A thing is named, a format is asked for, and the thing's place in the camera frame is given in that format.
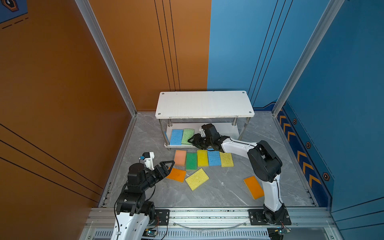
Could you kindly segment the light green sponge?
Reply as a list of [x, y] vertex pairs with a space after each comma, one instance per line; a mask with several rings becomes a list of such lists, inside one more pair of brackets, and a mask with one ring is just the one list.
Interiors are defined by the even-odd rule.
[[191, 145], [191, 143], [189, 143], [189, 139], [192, 138], [194, 134], [194, 129], [183, 129], [182, 145]]

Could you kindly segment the pale yellow sponge row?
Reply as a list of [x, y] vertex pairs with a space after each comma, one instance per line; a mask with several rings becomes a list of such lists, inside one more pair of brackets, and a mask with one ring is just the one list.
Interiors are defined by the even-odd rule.
[[221, 159], [221, 166], [223, 168], [231, 168], [234, 167], [234, 161], [231, 153], [221, 153], [220, 152], [220, 159]]

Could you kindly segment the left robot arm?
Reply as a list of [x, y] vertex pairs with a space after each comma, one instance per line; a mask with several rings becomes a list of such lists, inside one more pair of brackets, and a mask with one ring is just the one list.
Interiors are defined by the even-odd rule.
[[174, 161], [163, 161], [148, 169], [143, 163], [130, 166], [128, 180], [114, 204], [115, 224], [112, 240], [140, 240], [156, 218], [155, 205], [146, 191], [155, 188], [172, 171]]

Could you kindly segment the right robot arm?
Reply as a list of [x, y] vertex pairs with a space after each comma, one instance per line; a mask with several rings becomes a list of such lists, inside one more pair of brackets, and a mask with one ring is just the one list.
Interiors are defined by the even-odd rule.
[[213, 124], [202, 126], [204, 135], [195, 134], [188, 142], [200, 150], [213, 149], [221, 153], [247, 158], [256, 177], [262, 181], [264, 205], [261, 210], [248, 210], [250, 222], [258, 225], [292, 224], [288, 210], [281, 199], [280, 174], [283, 163], [266, 141], [248, 143], [220, 135]]

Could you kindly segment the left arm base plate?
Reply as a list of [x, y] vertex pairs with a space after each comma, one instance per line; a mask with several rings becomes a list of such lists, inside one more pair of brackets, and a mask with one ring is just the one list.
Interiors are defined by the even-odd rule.
[[170, 220], [169, 209], [155, 209], [149, 213], [149, 226], [168, 226]]

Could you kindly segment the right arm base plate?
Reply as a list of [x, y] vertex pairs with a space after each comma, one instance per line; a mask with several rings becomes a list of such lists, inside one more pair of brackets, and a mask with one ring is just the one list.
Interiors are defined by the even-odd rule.
[[249, 209], [248, 214], [252, 226], [290, 226], [292, 224], [288, 210], [284, 207], [276, 212], [262, 209]]

